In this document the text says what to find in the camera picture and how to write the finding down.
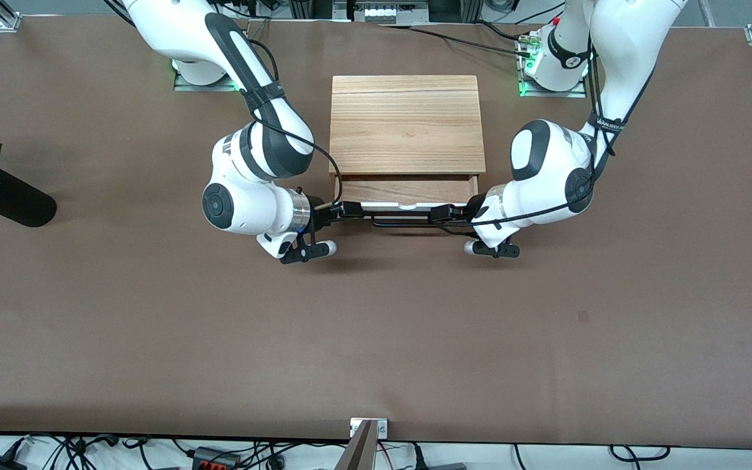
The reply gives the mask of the white drawer with black handle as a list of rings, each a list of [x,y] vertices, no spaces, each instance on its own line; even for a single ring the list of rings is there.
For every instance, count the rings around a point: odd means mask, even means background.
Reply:
[[[345,203],[361,205],[364,218],[375,227],[432,227],[430,212],[437,206],[463,206],[478,195],[477,175],[355,175],[345,176],[336,189]]]

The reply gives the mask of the light wooden cabinet box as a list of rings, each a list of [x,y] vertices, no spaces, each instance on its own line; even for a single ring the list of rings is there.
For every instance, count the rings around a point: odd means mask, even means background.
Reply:
[[[355,175],[477,175],[486,171],[477,78],[335,76],[330,154]]]

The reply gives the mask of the white power strip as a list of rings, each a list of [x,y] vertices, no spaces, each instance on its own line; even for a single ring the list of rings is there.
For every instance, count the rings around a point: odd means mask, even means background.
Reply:
[[[352,0],[353,20],[381,25],[411,26],[430,20],[427,0]]]

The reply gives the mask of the black box with red buttons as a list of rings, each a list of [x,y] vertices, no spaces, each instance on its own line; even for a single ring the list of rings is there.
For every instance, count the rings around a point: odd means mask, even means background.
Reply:
[[[191,470],[238,470],[240,463],[236,452],[200,446],[194,449]]]

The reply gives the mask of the black cylindrical vase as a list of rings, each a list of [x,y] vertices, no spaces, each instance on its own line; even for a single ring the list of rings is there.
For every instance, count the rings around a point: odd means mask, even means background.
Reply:
[[[53,197],[0,169],[0,216],[23,226],[41,227],[56,212]]]

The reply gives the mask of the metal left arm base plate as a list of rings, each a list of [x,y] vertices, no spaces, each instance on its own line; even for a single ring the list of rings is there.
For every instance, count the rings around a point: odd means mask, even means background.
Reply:
[[[535,78],[530,75],[537,68],[541,58],[541,46],[537,37],[520,35],[514,41],[517,52],[527,53],[526,57],[519,57],[516,62],[518,72],[518,88],[520,97],[554,97],[565,99],[584,99],[587,97],[585,78],[588,77],[588,66],[582,69],[581,77],[577,84],[568,90],[551,90],[542,87]]]

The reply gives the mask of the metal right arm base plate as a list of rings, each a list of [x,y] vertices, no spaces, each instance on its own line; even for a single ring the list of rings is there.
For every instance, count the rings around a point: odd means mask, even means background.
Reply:
[[[206,61],[185,62],[171,60],[175,71],[176,91],[232,92],[238,86],[229,75],[215,63]]]

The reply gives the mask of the silver metal clamp bracket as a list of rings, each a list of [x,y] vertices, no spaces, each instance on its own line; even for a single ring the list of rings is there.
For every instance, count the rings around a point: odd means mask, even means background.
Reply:
[[[378,440],[388,440],[388,419],[387,418],[352,418],[349,420],[349,437],[353,438],[359,426],[365,422],[373,422],[372,428],[377,434]]]

